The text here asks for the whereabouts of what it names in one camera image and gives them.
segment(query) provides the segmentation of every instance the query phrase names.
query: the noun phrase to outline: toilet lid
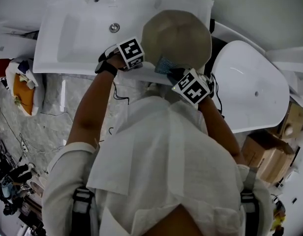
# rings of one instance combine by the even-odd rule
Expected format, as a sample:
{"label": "toilet lid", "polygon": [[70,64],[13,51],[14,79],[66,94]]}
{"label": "toilet lid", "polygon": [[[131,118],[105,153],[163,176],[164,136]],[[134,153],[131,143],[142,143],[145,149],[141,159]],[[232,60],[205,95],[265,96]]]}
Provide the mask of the toilet lid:
{"label": "toilet lid", "polygon": [[[262,54],[243,41],[228,43],[218,54],[215,75],[222,114],[234,133],[277,126],[289,104],[285,77]],[[213,100],[218,109],[220,103]]]}

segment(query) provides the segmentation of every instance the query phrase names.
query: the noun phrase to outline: skin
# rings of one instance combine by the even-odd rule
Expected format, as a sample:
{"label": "skin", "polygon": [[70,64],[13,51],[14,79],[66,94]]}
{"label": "skin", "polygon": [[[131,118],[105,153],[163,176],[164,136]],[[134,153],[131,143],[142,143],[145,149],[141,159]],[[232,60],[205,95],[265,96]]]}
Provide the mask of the skin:
{"label": "skin", "polygon": [[[107,62],[115,68],[125,66],[121,56],[113,56]],[[94,148],[97,147],[113,80],[114,76],[107,71],[96,76],[77,109],[67,144],[84,142]],[[222,145],[237,164],[245,164],[236,138],[213,101],[206,97],[199,104],[199,110],[204,116],[208,135]],[[144,235],[201,236],[202,234],[187,210],[178,206]]]}

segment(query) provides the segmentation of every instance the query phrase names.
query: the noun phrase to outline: beige hat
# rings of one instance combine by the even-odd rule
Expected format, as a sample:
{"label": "beige hat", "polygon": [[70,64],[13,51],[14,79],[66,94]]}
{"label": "beige hat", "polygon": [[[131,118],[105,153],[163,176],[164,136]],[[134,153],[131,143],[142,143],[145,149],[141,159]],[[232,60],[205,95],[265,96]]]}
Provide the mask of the beige hat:
{"label": "beige hat", "polygon": [[180,10],[164,10],[150,19],[144,26],[141,44],[146,61],[155,66],[164,56],[198,70],[212,54],[210,31],[192,13]]}

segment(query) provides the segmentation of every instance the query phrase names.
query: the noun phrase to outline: black wristband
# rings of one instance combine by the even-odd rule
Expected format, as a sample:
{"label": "black wristband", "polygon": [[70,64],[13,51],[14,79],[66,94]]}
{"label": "black wristband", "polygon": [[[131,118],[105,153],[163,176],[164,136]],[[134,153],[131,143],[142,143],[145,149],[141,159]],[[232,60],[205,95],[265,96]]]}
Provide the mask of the black wristband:
{"label": "black wristband", "polygon": [[96,70],[94,71],[96,74],[99,74],[103,71],[108,71],[111,73],[114,77],[117,75],[118,70],[111,64],[109,64],[106,60],[104,60],[101,64],[99,63],[96,67]]}

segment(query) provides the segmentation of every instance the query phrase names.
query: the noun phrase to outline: forearm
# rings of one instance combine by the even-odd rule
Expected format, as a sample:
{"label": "forearm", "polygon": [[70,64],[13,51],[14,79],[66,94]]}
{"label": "forearm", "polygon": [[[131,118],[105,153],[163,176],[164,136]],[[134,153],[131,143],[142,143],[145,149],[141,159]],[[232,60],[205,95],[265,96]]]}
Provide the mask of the forearm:
{"label": "forearm", "polygon": [[237,140],[213,100],[206,97],[199,104],[199,110],[204,116],[208,135],[229,151],[237,163],[244,164]]}
{"label": "forearm", "polygon": [[[103,71],[96,76],[79,104],[67,144],[87,142],[96,147],[106,114],[113,79],[114,76],[107,71]],[[85,130],[87,132],[83,135],[83,132],[74,132],[74,130]]]}

